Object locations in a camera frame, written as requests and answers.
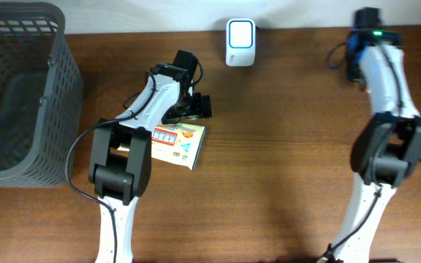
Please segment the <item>yellow snack bag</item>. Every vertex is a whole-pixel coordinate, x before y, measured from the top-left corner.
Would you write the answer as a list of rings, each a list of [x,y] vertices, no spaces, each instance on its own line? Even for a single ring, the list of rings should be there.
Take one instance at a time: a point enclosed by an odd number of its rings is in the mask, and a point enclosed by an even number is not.
[[[195,170],[206,126],[159,124],[152,132],[151,157]]]

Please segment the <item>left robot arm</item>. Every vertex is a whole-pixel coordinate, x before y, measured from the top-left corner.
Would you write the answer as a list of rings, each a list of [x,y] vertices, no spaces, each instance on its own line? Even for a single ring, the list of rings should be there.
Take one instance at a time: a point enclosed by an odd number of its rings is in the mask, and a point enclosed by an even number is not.
[[[209,96],[194,90],[202,70],[195,54],[178,50],[172,63],[147,71],[143,91],[113,123],[99,122],[88,171],[101,213],[97,262],[133,262],[134,211],[151,176],[154,129],[212,116]]]

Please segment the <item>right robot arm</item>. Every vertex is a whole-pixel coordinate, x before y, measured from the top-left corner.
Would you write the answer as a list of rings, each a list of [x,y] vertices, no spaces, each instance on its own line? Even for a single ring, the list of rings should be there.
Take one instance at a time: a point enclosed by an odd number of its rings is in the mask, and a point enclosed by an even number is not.
[[[384,28],[378,8],[354,12],[344,45],[346,77],[368,92],[371,119],[352,146],[354,185],[343,225],[318,260],[370,262],[383,213],[421,158],[421,115],[409,92],[401,38]]]

